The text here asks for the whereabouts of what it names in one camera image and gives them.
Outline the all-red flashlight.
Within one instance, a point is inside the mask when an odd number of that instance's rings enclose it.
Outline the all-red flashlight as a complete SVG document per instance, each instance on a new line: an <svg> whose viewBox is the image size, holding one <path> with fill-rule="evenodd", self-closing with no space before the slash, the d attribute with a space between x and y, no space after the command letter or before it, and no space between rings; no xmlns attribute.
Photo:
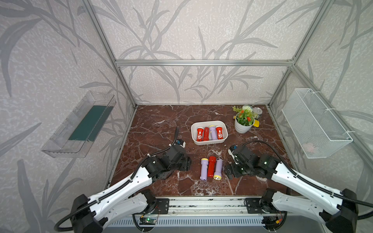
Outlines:
<svg viewBox="0 0 373 233"><path fill-rule="evenodd" d="M209 141L209 127L204 128L203 141Z"/></svg>
<svg viewBox="0 0 373 233"><path fill-rule="evenodd" d="M207 176L210 178L214 176L216 161L217 158L215 156L210 156L208 159Z"/></svg>

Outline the red flashlight white cap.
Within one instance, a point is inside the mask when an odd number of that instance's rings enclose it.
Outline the red flashlight white cap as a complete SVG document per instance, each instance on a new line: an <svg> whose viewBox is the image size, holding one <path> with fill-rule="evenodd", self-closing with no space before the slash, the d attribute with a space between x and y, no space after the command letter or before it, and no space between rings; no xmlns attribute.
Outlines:
<svg viewBox="0 0 373 233"><path fill-rule="evenodd" d="M223 132L222 132L222 127L221 126L216 126L215 129L216 129L216 132L217 132L217 139L222 140L224 138L223 137Z"/></svg>

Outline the white plastic storage box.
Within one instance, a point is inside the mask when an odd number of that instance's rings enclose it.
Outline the white plastic storage box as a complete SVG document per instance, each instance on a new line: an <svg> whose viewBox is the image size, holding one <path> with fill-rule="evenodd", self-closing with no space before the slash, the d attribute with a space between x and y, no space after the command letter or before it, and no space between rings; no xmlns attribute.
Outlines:
<svg viewBox="0 0 373 233"><path fill-rule="evenodd" d="M223 137L224 137L222 140L217 139L217 132L215 129L216 126L222 127L222 132L223 132ZM196 141L198 127L203 127L203 128L209 127L209 141L201 141L201 142ZM223 143L228 138L228 131L227 131L226 125L220 120L196 122L192 124L190 130L191 130L192 140L197 146Z"/></svg>

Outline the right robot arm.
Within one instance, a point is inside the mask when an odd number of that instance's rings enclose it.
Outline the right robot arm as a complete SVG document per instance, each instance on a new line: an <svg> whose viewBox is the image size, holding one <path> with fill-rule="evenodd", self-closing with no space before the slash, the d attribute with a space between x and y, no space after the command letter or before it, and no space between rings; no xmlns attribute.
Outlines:
<svg viewBox="0 0 373 233"><path fill-rule="evenodd" d="M354 233L359 220L373 216L372 212L363 215L358 213L358 206L372 207L372 203L358 200L356 193L349 189L340 191L296 172L271 144L265 142L265 145L275 156L257 156L246 144L231 146L228 153L234 163L224 169L229 179L256 176L282 184L288 192L299 194L292 196L268 188L259 201L263 212L298 214L323 224L333 233Z"/></svg>

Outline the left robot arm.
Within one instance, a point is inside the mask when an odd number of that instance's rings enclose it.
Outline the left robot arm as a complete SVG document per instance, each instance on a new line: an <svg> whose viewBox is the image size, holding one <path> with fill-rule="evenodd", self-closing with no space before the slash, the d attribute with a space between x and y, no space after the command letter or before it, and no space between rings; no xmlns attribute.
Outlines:
<svg viewBox="0 0 373 233"><path fill-rule="evenodd" d="M189 171L191 159L185 142L178 139L175 129L173 142L165 149L147 155L134 172L115 185L95 195L77 197L71 213L59 220L56 232L101 233L106 227L126 216L155 210L156 198L147 187L165 180L176 171Z"/></svg>

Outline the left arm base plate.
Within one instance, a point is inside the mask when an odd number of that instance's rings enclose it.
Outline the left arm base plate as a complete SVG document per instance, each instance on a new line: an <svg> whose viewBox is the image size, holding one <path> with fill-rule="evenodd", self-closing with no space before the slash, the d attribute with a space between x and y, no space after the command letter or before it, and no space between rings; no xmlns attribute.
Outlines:
<svg viewBox="0 0 373 233"><path fill-rule="evenodd" d="M166 215L169 212L170 199L156 199L144 210L146 214Z"/></svg>

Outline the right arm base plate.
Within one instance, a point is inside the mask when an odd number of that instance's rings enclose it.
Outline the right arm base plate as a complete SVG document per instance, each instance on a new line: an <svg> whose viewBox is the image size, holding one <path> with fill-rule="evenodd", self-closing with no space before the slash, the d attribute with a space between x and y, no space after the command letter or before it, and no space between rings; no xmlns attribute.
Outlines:
<svg viewBox="0 0 373 233"><path fill-rule="evenodd" d="M270 210L262 208L260 203L261 198L245 198L244 205L249 214L270 214Z"/></svg>

